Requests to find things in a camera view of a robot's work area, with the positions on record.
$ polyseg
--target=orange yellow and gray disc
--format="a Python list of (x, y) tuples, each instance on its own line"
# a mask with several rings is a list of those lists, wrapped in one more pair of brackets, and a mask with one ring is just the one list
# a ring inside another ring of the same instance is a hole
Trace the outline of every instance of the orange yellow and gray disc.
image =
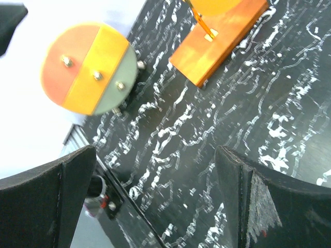
[(203, 16), (212, 17), (228, 12), (242, 0), (190, 0), (193, 7)]
[(57, 105), (99, 115), (127, 98), (137, 72), (136, 53), (123, 35), (106, 24), (86, 23), (70, 27), (50, 46), (41, 84)]

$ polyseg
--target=white wall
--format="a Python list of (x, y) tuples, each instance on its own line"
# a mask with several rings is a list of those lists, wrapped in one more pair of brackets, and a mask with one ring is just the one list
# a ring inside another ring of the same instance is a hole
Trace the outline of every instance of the white wall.
[(39, 73), (48, 45), (68, 26), (85, 21), (106, 22), (126, 36), (145, 2), (22, 1), (29, 13), (17, 28), (6, 55), (0, 58), (4, 157), (0, 179), (55, 160), (71, 123), (84, 118), (55, 105), (42, 91)]

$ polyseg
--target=marble tabletop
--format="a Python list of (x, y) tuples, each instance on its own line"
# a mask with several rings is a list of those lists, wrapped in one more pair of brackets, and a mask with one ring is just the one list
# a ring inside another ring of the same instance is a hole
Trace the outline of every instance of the marble tabletop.
[(331, 187), (331, 2), (269, 5), (198, 89), (169, 63), (195, 25), (191, 11), (182, 0), (148, 0), (129, 35), (147, 70), (122, 117), (89, 117), (83, 127), (166, 247), (231, 247), (219, 145)]

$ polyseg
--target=yellow stripe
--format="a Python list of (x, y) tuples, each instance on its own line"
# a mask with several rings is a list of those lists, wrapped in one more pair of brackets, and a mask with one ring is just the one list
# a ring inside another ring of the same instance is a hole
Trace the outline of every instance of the yellow stripe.
[[(102, 25), (62, 107), (92, 115), (128, 47), (129, 42), (123, 35)], [(100, 72), (103, 79), (95, 80), (94, 71)]]

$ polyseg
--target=yellow disc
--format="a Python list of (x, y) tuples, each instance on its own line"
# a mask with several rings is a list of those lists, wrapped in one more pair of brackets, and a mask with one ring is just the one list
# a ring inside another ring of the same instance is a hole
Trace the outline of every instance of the yellow disc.
[(225, 13), (242, 0), (191, 0), (193, 7), (203, 16), (215, 16)]

